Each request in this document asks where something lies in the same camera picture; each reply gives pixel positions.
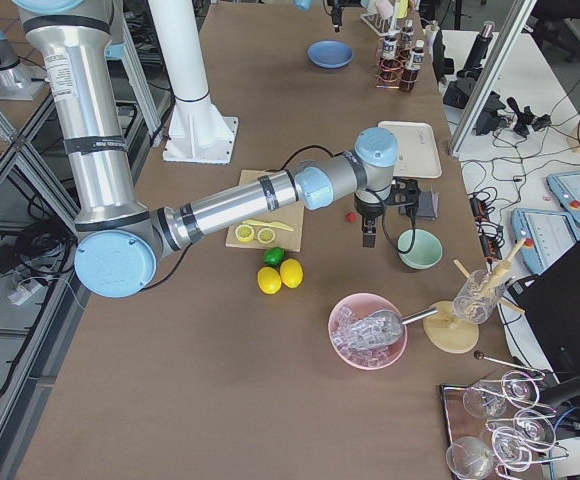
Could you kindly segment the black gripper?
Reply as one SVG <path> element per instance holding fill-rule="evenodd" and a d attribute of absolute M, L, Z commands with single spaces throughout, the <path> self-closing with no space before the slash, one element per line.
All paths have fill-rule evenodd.
<path fill-rule="evenodd" d="M 411 224 L 416 224 L 419 200 L 422 191 L 418 181 L 410 178 L 393 177 L 384 190 L 359 190 L 354 195 L 354 207 L 361 216 L 362 246 L 374 248 L 376 242 L 376 220 L 388 207 L 403 207 Z"/>

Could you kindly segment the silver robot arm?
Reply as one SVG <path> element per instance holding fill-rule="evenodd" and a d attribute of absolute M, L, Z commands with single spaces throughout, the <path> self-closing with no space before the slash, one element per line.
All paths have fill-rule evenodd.
<path fill-rule="evenodd" d="M 150 210 L 134 193 L 127 147 L 105 58 L 122 17 L 115 1 L 21 1 L 27 40 L 44 58 L 80 201 L 74 268 L 90 291 L 111 298 L 146 289 L 158 263 L 204 236 L 300 202 L 316 210 L 353 195 L 363 215 L 416 207 L 416 187 L 397 178 L 398 143 L 364 130 L 355 146 L 306 161 L 177 209 Z"/>

